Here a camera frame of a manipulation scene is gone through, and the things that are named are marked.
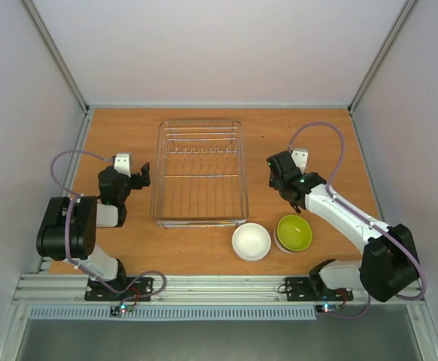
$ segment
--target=bowl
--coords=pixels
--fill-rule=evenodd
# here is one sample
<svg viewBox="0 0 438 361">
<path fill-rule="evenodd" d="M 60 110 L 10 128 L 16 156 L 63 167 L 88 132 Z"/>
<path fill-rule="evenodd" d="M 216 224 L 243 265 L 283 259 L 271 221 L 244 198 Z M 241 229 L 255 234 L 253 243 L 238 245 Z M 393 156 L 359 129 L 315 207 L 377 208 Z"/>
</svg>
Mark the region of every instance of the bowl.
<svg viewBox="0 0 438 361">
<path fill-rule="evenodd" d="M 297 253 L 310 246 L 312 230 L 304 218 L 290 214 L 278 222 L 273 238 L 284 252 Z"/>
<path fill-rule="evenodd" d="M 267 256 L 270 243 L 269 232 L 257 223 L 245 223 L 237 227 L 232 235 L 234 252 L 249 262 L 260 261 Z"/>
</svg>

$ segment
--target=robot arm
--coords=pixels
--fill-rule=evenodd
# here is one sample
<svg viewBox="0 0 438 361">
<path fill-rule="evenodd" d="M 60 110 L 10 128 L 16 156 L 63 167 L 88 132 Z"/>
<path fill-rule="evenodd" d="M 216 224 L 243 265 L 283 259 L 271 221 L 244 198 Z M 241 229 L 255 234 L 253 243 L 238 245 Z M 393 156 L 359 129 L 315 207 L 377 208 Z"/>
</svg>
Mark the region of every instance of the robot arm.
<svg viewBox="0 0 438 361">
<path fill-rule="evenodd" d="M 330 223 L 362 254 L 362 261 L 328 259 L 311 270 L 310 282 L 317 296 L 324 289 L 363 288 L 378 301 L 385 302 L 417 280 L 414 265 L 372 225 L 398 240 L 417 259 L 411 232 L 402 224 L 391 227 L 376 220 L 331 187 L 327 189 L 325 179 L 319 174 L 304 173 L 306 162 L 307 151 L 300 149 L 269 157 L 269 186 L 278 190 L 298 213 L 307 209 Z"/>
<path fill-rule="evenodd" d="M 113 158 L 113 165 L 98 175 L 100 196 L 80 197 L 71 210 L 73 223 L 69 238 L 72 262 L 108 282 L 125 279 L 125 269 L 118 259 L 108 256 L 95 243 L 95 229 L 122 226 L 127 215 L 125 200 L 131 190 L 150 185 L 149 163 L 141 168 L 142 174 L 132 174 L 130 166 L 131 155 L 118 153 Z M 54 197 L 49 201 L 37 235 L 37 251 L 41 256 L 67 262 L 64 234 L 65 215 L 70 202 L 68 197 Z"/>
</svg>

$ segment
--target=white bowl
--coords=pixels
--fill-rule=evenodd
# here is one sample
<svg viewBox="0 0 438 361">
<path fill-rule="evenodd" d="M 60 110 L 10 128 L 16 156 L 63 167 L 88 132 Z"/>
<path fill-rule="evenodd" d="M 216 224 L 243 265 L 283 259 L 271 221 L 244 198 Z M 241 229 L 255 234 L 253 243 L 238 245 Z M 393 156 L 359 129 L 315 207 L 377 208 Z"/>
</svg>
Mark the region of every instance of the white bowl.
<svg viewBox="0 0 438 361">
<path fill-rule="evenodd" d="M 260 261 L 270 250 L 269 232 L 260 224 L 245 223 L 232 235 L 234 252 L 249 262 Z"/>
</svg>

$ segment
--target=wooden table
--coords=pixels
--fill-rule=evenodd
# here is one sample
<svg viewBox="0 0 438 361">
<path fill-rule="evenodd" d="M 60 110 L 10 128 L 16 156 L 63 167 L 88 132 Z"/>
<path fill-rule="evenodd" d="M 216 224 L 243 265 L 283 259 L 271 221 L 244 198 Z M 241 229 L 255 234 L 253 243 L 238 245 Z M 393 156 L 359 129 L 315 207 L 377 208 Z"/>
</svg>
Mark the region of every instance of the wooden table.
<svg viewBox="0 0 438 361">
<path fill-rule="evenodd" d="M 349 201 L 376 217 L 355 132 L 345 110 L 310 109 L 98 109 L 86 139 L 85 150 L 102 156 L 132 152 L 132 171 L 145 162 L 153 165 L 159 123 L 181 117 L 234 118 L 242 122 L 249 187 L 249 221 L 263 225 L 272 235 L 281 217 L 293 214 L 277 191 L 268 187 L 266 158 L 285 150 L 290 137 L 303 124 L 324 120 L 335 124 L 346 139 L 346 155 L 334 188 Z M 339 139 L 326 127 L 306 130 L 296 145 L 309 150 L 311 171 L 328 178 L 339 156 Z M 82 156 L 74 190 L 98 195 L 97 174 L 107 164 Z M 159 270 L 169 275 L 302 275 L 328 259 L 360 259 L 350 241 L 328 223 L 307 211 L 302 217 L 313 230 L 313 242 L 301 253 L 288 254 L 272 243 L 260 262 L 245 262 L 232 250 L 234 228 L 163 229 L 150 218 L 152 187 L 134 190 L 128 197 L 128 216 L 122 228 L 97 229 L 97 243 L 122 260 L 130 275 Z M 54 262 L 50 273 L 75 273 L 64 262 Z"/>
</svg>

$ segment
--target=metal dish rack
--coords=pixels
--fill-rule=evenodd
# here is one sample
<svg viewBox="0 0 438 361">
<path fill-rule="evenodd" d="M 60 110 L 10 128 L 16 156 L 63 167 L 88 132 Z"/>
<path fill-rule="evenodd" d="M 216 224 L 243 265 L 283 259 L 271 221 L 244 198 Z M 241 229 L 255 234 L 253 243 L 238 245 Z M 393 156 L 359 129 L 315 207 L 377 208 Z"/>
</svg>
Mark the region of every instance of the metal dish rack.
<svg viewBox="0 0 438 361">
<path fill-rule="evenodd" d="M 163 227 L 236 226 L 249 216 L 237 120 L 160 124 L 150 213 Z"/>
</svg>

